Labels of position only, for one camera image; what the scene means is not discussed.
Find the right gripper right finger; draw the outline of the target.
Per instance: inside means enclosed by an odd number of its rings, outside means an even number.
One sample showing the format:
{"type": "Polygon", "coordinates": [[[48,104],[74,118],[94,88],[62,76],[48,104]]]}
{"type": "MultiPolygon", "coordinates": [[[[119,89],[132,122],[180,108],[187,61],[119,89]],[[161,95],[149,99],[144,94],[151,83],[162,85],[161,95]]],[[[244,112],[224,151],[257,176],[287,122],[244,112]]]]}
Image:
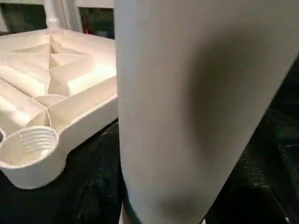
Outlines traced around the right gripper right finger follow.
{"type": "Polygon", "coordinates": [[[208,224],[297,224],[299,201],[273,153],[244,151],[206,214],[208,224]]]}

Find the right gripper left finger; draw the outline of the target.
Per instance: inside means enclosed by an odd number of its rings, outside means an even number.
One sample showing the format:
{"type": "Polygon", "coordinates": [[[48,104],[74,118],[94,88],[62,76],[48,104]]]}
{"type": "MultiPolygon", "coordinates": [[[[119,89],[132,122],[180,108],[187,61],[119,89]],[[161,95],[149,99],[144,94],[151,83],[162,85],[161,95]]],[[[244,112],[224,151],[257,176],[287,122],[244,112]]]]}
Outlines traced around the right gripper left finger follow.
{"type": "Polygon", "coordinates": [[[119,123],[107,125],[67,156],[67,193],[54,224],[117,224],[123,199],[119,123]]]}

